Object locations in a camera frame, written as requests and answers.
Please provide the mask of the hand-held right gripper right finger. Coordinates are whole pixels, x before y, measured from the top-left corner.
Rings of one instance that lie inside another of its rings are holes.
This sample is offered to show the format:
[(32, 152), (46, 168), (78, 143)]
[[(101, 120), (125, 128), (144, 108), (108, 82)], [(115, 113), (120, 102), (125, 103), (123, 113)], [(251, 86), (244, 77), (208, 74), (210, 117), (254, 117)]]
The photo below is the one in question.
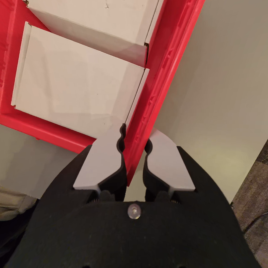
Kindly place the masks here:
[(177, 191), (195, 191), (182, 156), (168, 136), (153, 128), (145, 152), (143, 184), (146, 202), (153, 202), (159, 192), (165, 192), (171, 199)]

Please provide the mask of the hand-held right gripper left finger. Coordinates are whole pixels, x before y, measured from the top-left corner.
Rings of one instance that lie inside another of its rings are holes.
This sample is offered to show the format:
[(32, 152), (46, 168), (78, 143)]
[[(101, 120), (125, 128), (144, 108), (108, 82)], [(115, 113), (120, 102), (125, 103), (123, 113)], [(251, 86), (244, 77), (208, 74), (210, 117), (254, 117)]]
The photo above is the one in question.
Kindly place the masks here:
[(73, 184), (75, 190), (104, 190), (124, 201), (127, 187), (126, 164), (123, 155), (126, 124), (116, 123), (92, 144)]

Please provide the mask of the plain white cardboard box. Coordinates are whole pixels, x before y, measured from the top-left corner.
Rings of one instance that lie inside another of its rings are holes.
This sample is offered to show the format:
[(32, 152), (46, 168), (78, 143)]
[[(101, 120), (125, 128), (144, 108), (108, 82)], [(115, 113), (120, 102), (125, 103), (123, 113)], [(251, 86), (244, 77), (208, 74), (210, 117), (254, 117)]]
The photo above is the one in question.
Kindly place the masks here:
[(25, 22), (11, 105), (97, 139), (129, 125), (148, 74)]

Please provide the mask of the red plastic tray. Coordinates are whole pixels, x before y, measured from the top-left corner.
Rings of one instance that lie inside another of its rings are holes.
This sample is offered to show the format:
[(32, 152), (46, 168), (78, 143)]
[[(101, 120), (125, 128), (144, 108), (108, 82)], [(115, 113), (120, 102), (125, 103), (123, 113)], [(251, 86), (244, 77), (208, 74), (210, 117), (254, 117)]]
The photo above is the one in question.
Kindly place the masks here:
[[(149, 74), (126, 131), (123, 152), (128, 185), (134, 176), (146, 142), (191, 37), (204, 0), (168, 0), (159, 23), (146, 67)], [(94, 138), (47, 122), (11, 106), (15, 73), (25, 22), (47, 30), (22, 1), (0, 3), (1, 124), (75, 153)]]

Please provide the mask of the spotted white cardboard box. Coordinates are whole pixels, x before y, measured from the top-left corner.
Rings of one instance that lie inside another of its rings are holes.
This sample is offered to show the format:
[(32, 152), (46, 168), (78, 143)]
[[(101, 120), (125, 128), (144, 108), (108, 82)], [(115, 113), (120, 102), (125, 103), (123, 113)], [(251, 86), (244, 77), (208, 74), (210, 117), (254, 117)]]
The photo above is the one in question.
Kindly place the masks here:
[(166, 1), (29, 0), (54, 34), (145, 67)]

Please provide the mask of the person's beige trouser leg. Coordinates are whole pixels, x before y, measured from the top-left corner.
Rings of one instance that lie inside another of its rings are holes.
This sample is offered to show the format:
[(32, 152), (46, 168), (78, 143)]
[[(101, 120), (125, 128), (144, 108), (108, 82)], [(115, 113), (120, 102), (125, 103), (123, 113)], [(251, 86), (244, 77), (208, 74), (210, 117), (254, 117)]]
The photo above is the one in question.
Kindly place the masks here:
[(33, 208), (39, 199), (0, 186), (0, 221), (9, 221)]

